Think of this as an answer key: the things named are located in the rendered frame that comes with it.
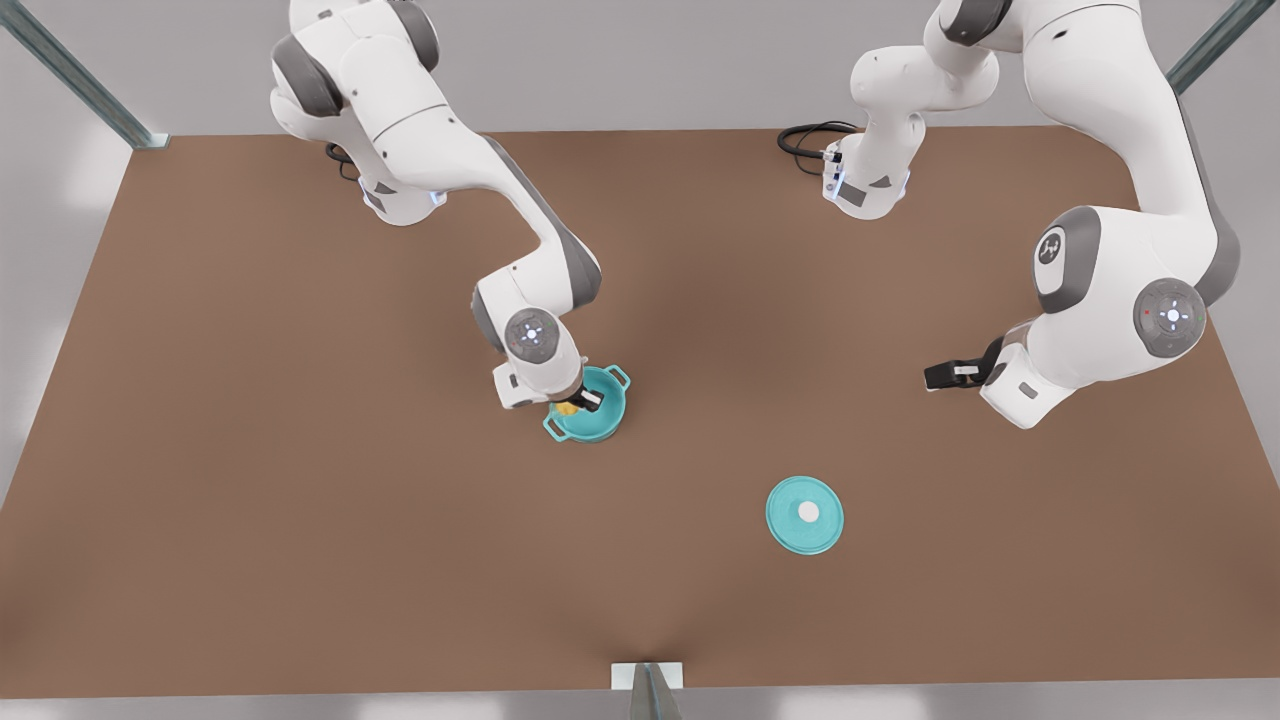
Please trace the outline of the teal round pot lid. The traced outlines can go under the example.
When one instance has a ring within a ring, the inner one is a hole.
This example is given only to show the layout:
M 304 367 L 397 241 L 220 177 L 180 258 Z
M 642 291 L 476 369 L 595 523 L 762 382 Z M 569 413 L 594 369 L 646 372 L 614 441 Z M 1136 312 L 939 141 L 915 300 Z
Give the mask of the teal round pot lid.
M 831 550 L 844 530 L 838 496 L 814 477 L 790 477 L 765 501 L 765 523 L 787 551 L 813 556 Z

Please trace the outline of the silver frame post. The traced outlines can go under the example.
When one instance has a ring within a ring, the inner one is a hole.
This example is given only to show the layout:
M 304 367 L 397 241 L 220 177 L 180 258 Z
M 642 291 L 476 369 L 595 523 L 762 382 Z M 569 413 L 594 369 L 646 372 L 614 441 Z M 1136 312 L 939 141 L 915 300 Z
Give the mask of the silver frame post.
M 628 720 L 684 720 L 675 691 L 685 688 L 681 662 L 611 665 L 611 689 L 628 691 Z
M 155 133 L 138 120 L 20 0 L 0 0 L 0 26 L 133 150 L 169 145 L 169 135 Z
M 1176 96 L 1181 96 L 1216 63 L 1277 0 L 1233 0 L 1229 9 L 1207 28 L 1166 73 Z

